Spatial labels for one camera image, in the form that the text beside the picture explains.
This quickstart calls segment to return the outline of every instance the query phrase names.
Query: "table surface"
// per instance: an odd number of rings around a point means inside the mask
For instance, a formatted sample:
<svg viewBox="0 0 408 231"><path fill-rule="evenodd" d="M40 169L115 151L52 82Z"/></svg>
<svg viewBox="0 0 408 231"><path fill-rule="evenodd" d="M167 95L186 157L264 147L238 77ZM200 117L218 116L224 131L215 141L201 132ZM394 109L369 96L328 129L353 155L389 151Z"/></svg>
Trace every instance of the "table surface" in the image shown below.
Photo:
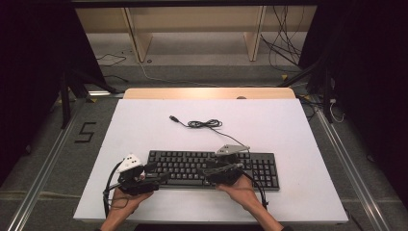
<svg viewBox="0 0 408 231"><path fill-rule="evenodd" d="M185 123L219 119L223 122L219 132L249 145L253 152L273 152L281 190L267 192L266 196L269 211L278 220L347 222L306 116L295 98L119 100L74 218L105 218L102 191L115 164L130 153L146 163L152 149L217 151L226 143L235 144L208 129L187 129L171 121L170 115ZM128 219L138 223L256 222L226 193L216 190L160 189Z"/></svg>

